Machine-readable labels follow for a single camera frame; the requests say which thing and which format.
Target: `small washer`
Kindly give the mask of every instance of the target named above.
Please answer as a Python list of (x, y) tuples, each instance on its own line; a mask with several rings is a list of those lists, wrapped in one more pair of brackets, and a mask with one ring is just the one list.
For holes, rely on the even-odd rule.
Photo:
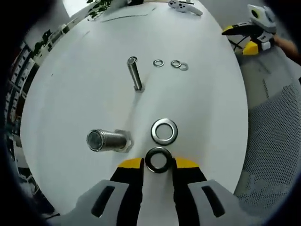
[(137, 57), (131, 56), (129, 59), (134, 59), (135, 62), (138, 61)]
[(172, 62), (170, 62), (170, 65), (172, 67), (178, 68), (181, 67), (182, 63), (179, 60), (173, 60)]
[(182, 63), (182, 65), (179, 67), (179, 69), (180, 69), (181, 71), (186, 71), (186, 70), (188, 70), (188, 64)]
[(162, 67), (164, 65), (164, 61), (163, 60), (154, 60), (154, 62), (152, 63), (155, 67)]

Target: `window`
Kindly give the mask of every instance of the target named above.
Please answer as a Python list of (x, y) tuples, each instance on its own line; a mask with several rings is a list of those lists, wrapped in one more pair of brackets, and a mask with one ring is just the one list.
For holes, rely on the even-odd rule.
[(87, 0), (63, 0), (63, 4), (69, 17), (88, 6)]

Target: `white controller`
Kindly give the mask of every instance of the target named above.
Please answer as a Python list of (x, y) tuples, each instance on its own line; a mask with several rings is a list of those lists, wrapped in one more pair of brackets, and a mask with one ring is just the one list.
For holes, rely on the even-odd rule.
[(197, 8), (191, 6), (190, 4), (185, 4), (177, 0), (170, 0), (168, 5), (169, 7), (175, 8), (175, 10), (181, 13), (192, 12), (198, 16), (203, 15), (203, 12), (201, 10), (198, 10)]

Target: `washer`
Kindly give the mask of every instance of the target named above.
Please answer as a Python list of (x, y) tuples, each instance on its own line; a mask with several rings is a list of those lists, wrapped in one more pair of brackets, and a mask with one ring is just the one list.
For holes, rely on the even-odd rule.
[[(166, 158), (166, 163), (161, 168), (155, 167), (151, 163), (152, 156), (154, 156), (156, 154), (162, 154)], [(154, 173), (164, 173), (164, 172), (168, 171), (168, 169), (172, 166), (172, 163), (173, 163), (173, 157), (172, 157), (171, 153), (163, 147), (154, 147), (154, 148), (150, 149), (145, 156), (145, 165), (147, 166), (147, 168), (150, 171), (152, 171)]]
[(137, 62), (137, 61), (138, 61), (138, 58), (137, 58), (137, 57), (131, 56), (130, 58), (131, 58), (131, 59), (134, 59), (134, 60), (135, 60), (135, 62)]
[(181, 66), (179, 67), (179, 69), (180, 69), (181, 71), (186, 71), (186, 70), (188, 70), (188, 64), (182, 63)]
[(152, 63), (155, 67), (162, 67), (164, 65), (164, 61), (163, 60), (154, 60), (154, 62)]
[[(171, 128), (172, 130), (172, 135), (170, 136), (170, 138), (168, 139), (160, 139), (157, 136), (157, 128), (161, 125), (167, 125)], [(150, 130), (150, 134), (151, 137), (153, 138), (153, 140), (159, 144), (159, 145), (170, 145), (172, 144), (175, 139), (178, 136), (178, 128), (177, 125), (171, 121), (170, 119), (158, 119), (157, 121), (155, 121), (155, 123), (152, 125), (151, 130)]]
[(173, 60), (172, 62), (170, 62), (170, 65), (174, 68), (179, 68), (181, 67), (182, 63), (179, 60)]

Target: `table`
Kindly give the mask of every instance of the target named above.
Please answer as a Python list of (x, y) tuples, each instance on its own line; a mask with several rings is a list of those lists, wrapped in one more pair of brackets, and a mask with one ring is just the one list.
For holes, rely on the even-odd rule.
[[(195, 6), (202, 17), (145, 3), (132, 8), (145, 16), (85, 19), (41, 65), (25, 102), (21, 141), (35, 180), (59, 213), (110, 179), (120, 162), (157, 146), (150, 129), (159, 118), (178, 127), (176, 141), (166, 147), (173, 156), (199, 163), (207, 179), (234, 192), (246, 154), (246, 91), (230, 43), (207, 9)], [(126, 65), (131, 56), (138, 57), (143, 93), (133, 89)], [(155, 59), (165, 65), (154, 67)], [(189, 69), (171, 67), (172, 60)], [(94, 153), (86, 144), (91, 129), (128, 130), (135, 144), (128, 154)], [(171, 173), (145, 168), (138, 225), (158, 222), (177, 224)]]

